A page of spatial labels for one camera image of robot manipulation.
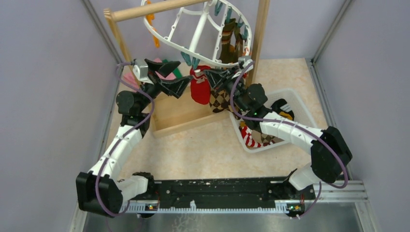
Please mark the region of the brown argyle sock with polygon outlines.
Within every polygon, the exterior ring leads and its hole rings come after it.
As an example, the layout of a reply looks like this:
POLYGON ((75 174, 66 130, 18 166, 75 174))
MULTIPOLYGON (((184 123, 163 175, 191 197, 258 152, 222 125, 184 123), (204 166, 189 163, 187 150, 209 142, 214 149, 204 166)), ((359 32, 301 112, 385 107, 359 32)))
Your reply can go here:
POLYGON ((230 105, 230 96, 225 90, 216 92, 215 90, 210 91, 209 106, 213 113, 220 113, 223 111, 232 111, 230 105))

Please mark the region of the red white striped sock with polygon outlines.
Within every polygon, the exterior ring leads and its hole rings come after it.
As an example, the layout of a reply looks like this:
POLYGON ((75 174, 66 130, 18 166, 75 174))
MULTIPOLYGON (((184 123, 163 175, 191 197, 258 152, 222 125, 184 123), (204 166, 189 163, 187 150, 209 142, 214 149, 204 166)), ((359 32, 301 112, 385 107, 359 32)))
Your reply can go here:
POLYGON ((261 144, 253 139, 252 130, 249 129, 247 126, 239 127, 239 130, 243 142, 247 148, 260 148, 264 146, 264 144, 261 144))

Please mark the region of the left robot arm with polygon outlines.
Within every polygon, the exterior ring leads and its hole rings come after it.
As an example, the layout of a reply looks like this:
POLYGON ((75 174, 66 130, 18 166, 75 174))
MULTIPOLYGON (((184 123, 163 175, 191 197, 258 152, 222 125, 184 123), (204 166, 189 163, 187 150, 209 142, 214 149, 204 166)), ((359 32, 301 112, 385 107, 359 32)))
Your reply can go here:
POLYGON ((180 64, 180 61, 134 59, 117 65, 119 70, 131 65, 140 85, 134 87, 118 76, 119 81, 129 87, 129 90, 123 90, 116 96, 122 120, 113 141, 96 164, 76 177, 80 210, 114 218, 124 213, 121 210, 123 204, 130 205, 134 197, 149 200, 154 196, 153 179, 148 173, 134 174, 122 181, 117 179, 133 148, 149 129, 155 99, 161 93, 180 98, 192 80, 191 75, 173 80, 165 79, 180 64))

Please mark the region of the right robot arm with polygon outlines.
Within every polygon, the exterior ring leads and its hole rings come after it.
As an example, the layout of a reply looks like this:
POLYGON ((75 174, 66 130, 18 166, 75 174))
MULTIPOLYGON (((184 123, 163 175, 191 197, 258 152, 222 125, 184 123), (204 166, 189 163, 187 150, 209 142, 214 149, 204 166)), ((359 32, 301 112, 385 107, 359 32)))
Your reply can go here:
POLYGON ((332 126, 326 129, 306 126, 266 107, 268 97, 263 86, 244 86, 242 80, 245 72, 238 68, 204 71, 212 89, 224 90, 230 94, 234 114, 243 119, 248 128, 278 137, 310 155, 310 164, 296 169, 287 178, 287 183, 283 186, 285 196, 297 199, 307 186, 320 182, 334 187, 334 182, 341 174, 344 175, 344 183, 340 188, 346 187, 346 166, 351 161, 352 154, 340 131, 332 126))

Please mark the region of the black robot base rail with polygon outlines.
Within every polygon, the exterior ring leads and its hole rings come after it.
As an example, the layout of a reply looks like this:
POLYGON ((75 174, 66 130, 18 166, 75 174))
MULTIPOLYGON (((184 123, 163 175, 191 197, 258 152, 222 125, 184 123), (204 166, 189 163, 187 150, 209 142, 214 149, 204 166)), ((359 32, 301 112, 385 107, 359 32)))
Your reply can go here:
POLYGON ((296 190, 286 177, 154 180, 146 193, 123 204, 126 213, 144 218, 157 214, 285 214, 305 213, 316 199, 312 185, 296 190))

